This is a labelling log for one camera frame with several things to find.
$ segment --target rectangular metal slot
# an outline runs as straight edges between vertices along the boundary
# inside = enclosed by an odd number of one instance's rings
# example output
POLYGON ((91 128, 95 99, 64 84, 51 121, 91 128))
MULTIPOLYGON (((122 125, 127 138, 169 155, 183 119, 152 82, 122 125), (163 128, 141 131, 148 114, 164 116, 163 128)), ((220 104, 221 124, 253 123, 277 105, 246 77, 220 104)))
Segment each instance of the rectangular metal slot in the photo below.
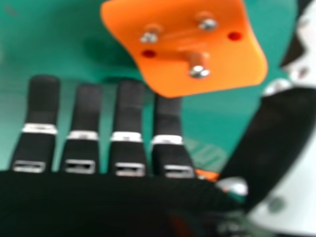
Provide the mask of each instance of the rectangular metal slot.
POLYGON ((116 166, 117 176, 143 177, 145 176, 145 166, 141 163, 118 162, 116 166))
POLYGON ((17 160, 14 162, 13 171, 26 173, 43 173, 45 170, 45 162, 17 160))
POLYGON ((192 167, 186 165, 165 165, 165 176, 167 178, 191 179, 194 178, 192 167))
POLYGON ((82 159, 68 159, 66 160, 67 173, 76 174, 94 174, 95 173, 95 161, 82 160, 82 159))

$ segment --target green surface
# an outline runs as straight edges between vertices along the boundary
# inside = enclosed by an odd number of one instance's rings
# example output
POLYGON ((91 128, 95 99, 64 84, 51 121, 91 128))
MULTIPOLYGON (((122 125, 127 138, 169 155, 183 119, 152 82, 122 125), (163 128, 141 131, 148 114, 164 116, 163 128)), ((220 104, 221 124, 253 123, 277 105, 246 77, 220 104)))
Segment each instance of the green surface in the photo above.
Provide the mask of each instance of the green surface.
MULTIPOLYGON (((54 170, 68 133, 75 86, 103 83, 101 120, 102 171, 106 171, 116 85, 109 77, 141 79, 134 62, 101 24, 102 0, 0 0, 0 169, 7 169, 22 128, 27 83, 35 74, 62 80, 58 146, 54 170)), ((255 109, 264 86, 284 74, 279 62, 290 40, 294 0, 246 0, 255 34, 270 70, 261 86, 188 96, 183 124, 196 165, 218 171, 233 151, 255 109)), ((152 95, 144 107, 144 138, 149 149, 152 95)))

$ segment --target orange plastic part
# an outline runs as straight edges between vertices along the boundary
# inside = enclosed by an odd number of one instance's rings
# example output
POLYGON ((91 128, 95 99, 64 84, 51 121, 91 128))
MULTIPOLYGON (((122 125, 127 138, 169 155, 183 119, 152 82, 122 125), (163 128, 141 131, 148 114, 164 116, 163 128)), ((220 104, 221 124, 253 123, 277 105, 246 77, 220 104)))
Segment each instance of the orange plastic part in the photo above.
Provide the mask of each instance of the orange plastic part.
POLYGON ((219 173, 202 170, 202 169, 196 169, 196 174, 198 176, 203 176, 206 180, 211 182, 216 182, 219 176, 219 173))
POLYGON ((101 18, 127 49, 148 86, 165 97, 256 85, 268 66, 249 24, 242 0, 110 0, 102 4, 101 18), (217 27, 199 27, 203 19, 217 27), (155 43, 142 43, 153 32, 155 43), (210 74, 190 76, 190 55, 210 74))

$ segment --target green table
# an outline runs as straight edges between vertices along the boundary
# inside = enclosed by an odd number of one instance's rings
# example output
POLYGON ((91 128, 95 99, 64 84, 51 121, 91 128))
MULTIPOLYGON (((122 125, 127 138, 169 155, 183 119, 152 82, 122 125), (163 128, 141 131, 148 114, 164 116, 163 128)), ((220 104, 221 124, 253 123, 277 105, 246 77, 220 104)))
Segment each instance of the green table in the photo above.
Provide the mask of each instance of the green table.
MULTIPOLYGON (((128 53, 103 27, 103 0, 0 1, 0 169, 8 162, 25 116, 28 79, 53 74, 62 80, 58 145, 53 170, 71 121, 75 88, 80 82, 103 85, 102 172, 107 169, 112 129, 114 77, 142 79, 128 53)), ((285 76, 278 68, 294 27, 294 0, 246 0, 255 34, 268 58, 269 74, 260 86, 188 96, 183 104, 186 145, 197 167, 219 171, 234 150, 263 88, 285 76)), ((144 139, 149 151, 153 95, 144 106, 144 139)))

